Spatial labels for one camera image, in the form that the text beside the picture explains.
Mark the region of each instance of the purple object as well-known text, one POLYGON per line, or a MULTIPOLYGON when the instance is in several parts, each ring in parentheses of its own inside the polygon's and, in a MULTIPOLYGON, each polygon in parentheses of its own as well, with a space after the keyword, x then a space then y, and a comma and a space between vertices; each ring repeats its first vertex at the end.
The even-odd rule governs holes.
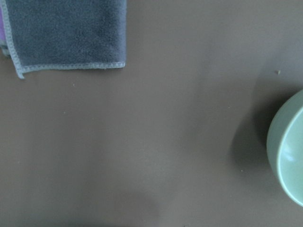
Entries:
POLYGON ((3 17, 2 17, 2 9, 0 7, 0 40, 5 41, 5 33, 4 33, 4 26, 3 26, 3 17))

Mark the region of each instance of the mint green bowl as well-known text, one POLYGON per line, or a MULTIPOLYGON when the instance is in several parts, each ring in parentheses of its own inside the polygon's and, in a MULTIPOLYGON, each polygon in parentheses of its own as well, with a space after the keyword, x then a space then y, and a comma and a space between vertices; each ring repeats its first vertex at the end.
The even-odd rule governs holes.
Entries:
POLYGON ((276 113, 267 135, 267 156, 286 194, 303 206, 303 90, 276 113))

